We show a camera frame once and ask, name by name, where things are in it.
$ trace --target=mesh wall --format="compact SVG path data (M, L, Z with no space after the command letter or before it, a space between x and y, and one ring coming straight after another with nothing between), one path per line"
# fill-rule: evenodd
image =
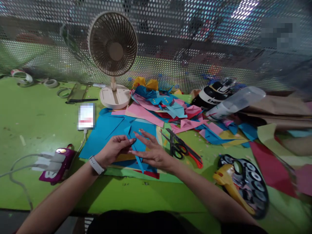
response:
M136 61L119 84L131 87L144 76L189 93L230 76L238 81L235 90L254 85L310 99L311 6L304 0L0 0L0 73L23 68L35 78L108 84L91 60L87 35L96 15L117 11L138 38Z

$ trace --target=fan base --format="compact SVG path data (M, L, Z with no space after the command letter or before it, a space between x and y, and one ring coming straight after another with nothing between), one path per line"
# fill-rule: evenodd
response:
M130 90L123 85L116 85L116 91L111 86L106 86L100 91L101 103L114 110L122 109L129 104L131 99Z

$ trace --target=white watch band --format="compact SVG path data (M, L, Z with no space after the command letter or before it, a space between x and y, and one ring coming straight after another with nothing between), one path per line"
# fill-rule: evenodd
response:
M102 168L100 164L95 160L94 155L89 158L89 163L99 175L106 171L106 169Z

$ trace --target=white cable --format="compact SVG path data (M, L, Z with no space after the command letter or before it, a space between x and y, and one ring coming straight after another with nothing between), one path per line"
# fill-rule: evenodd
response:
M23 169L25 169L25 168L27 168L27 167L38 167L38 164L30 164L30 165L27 165L27 166L20 167L19 169L15 169L15 170L8 171L7 173L4 173L4 174L0 175L0 178L6 176L6 175L8 175L8 174L12 174L12 173L14 173L14 172L23 170Z
M15 164L16 164L18 161L20 161L20 160L22 160L22 159L24 159L24 158L27 158L27 157L31 157L31 156L41 156L41 154L29 154L29 155L26 155L26 156L24 156L24 157L19 158L18 160L16 160L16 161L13 163L13 165L12 165L12 167L11 167L11 171L14 169ZM31 199L30 199L30 196L29 196L29 193L28 193L28 191L27 191L26 186L25 186L22 182L19 182L19 181L17 181L17 180L14 180L14 179L13 179L12 173L9 174L9 178L10 178L10 180L11 180L14 184L17 184L17 185L19 185L19 186L21 186L21 187L23 188L24 193L25 193L26 198L27 198L27 201L28 201L28 204L29 204L29 206L30 206L30 211L32 211L32 210L33 210L33 203L32 203L32 201L31 201Z
M70 165L70 167L68 168L68 172L70 172L70 170L71 170L71 168L72 168L72 165L73 165L73 163L74 163L74 160L75 160L76 156L78 155L79 151L81 150L82 146L84 145L84 142L85 142L87 133L88 133L88 130L85 129L85 130L84 130L84 139L83 139L83 141L81 142L81 145L80 145L79 149L78 149L77 152L75 153L74 158L72 159L71 165Z

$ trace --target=plastic bottle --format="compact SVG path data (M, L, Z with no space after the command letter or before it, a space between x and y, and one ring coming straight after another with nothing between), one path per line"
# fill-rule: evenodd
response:
M208 119L217 121L232 113L236 113L253 103L259 102L265 96L266 93L262 89L249 86L234 93L232 96L207 111L206 115L213 114L212 116L209 116Z
M230 88L235 84L235 79L226 77L221 81L216 81L212 85L206 86L192 100L191 105L210 110L228 97Z

